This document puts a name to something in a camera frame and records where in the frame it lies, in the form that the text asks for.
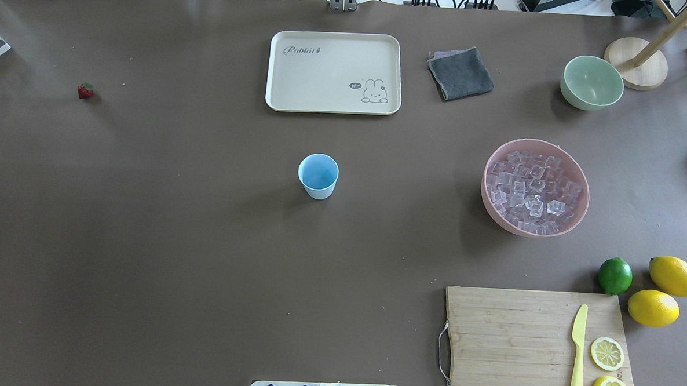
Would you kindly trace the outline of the light blue plastic cup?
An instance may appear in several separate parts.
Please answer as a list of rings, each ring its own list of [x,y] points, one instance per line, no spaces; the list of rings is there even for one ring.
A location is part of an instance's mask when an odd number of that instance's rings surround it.
[[[298,178],[312,199],[328,199],[336,187],[339,167],[334,158],[325,153],[310,154],[299,163]]]

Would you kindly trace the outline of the red strawberry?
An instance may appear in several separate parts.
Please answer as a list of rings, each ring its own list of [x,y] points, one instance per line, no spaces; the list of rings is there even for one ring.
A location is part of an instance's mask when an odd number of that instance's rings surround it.
[[[81,100],[91,99],[95,95],[95,87],[89,83],[82,83],[77,87],[77,94]]]

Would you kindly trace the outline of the pink bowl of ice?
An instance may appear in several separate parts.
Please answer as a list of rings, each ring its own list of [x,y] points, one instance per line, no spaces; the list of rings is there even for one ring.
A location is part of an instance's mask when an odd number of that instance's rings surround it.
[[[565,235],[590,204],[587,177],[560,147],[520,138],[497,148],[481,175],[484,208],[498,226],[530,238]]]

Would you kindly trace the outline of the cream rabbit serving tray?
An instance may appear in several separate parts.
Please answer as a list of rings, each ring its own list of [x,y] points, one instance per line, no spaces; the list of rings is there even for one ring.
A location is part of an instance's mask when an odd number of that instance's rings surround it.
[[[387,34],[277,32],[266,104],[285,112],[392,115],[401,107],[400,55]]]

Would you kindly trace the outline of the grey folded cloth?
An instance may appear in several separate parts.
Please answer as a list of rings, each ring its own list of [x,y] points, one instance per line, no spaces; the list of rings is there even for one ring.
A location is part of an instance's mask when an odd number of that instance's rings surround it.
[[[427,60],[427,65],[445,101],[486,94],[495,88],[476,46],[437,51]]]

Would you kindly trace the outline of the wooden cutting board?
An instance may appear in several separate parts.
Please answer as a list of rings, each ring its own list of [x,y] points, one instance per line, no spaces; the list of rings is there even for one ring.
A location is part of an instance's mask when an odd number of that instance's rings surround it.
[[[446,289],[450,386],[569,386],[572,324],[587,304],[584,386],[604,376],[592,341],[610,337],[627,350],[619,298],[597,293],[449,286]]]

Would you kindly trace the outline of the green ceramic bowl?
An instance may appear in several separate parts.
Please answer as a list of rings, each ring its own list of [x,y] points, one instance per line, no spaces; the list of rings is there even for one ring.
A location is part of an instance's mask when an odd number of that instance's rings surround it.
[[[565,65],[560,79],[564,99],[577,109],[599,111],[623,97],[624,83],[618,70],[594,56],[578,56]]]

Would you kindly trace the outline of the green lime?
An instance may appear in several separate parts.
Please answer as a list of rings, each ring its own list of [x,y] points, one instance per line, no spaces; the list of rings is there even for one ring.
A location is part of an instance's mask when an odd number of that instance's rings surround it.
[[[602,263],[597,280],[605,294],[618,296],[627,292],[633,284],[633,272],[626,260],[615,257]]]

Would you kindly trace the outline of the lemon slice upper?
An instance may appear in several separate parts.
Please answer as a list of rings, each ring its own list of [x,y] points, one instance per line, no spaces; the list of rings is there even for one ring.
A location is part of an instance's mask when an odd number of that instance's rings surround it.
[[[592,341],[590,355],[593,362],[605,371],[615,372],[624,365],[625,350],[623,346],[610,337],[599,337]]]

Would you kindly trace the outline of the yellow plastic knife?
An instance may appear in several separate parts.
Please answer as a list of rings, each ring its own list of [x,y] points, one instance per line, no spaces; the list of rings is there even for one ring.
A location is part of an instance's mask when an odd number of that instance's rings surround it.
[[[583,351],[586,338],[586,325],[587,325],[587,314],[589,307],[587,304],[582,304],[577,313],[576,317],[572,322],[572,333],[571,340],[575,345],[574,350],[574,364],[572,368],[572,376],[569,378],[569,386],[584,386],[584,364],[583,364]]]

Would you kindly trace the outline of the wooden glass holder stand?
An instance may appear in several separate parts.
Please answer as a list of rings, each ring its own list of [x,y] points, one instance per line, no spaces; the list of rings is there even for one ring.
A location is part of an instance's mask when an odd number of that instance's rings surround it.
[[[660,48],[681,30],[687,30],[687,8],[675,16],[662,0],[653,1],[667,17],[664,30],[650,42],[634,37],[617,39],[604,52],[604,59],[616,68],[624,86],[634,90],[656,89],[666,80],[667,58]]]

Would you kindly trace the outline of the yellow lemon near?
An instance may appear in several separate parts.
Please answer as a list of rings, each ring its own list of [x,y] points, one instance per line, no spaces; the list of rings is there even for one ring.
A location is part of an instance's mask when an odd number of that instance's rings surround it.
[[[681,313],[674,297],[654,289],[644,289],[634,293],[628,298],[627,308],[628,313],[636,322],[653,328],[674,323]]]

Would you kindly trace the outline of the yellow lemon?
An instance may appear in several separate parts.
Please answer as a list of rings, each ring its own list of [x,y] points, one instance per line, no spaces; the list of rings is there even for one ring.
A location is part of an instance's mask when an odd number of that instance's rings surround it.
[[[650,278],[667,294],[687,297],[687,263],[678,257],[656,256],[649,260]]]
[[[644,289],[634,293],[628,298],[627,308],[628,313],[636,322],[653,328],[674,323],[681,313],[674,297],[654,289]]]

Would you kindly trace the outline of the yellow lemon far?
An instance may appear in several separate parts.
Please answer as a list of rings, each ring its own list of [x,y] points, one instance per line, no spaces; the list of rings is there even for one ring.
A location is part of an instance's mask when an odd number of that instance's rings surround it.
[[[649,260],[650,278],[667,294],[687,297],[687,263],[678,257],[656,256]]]

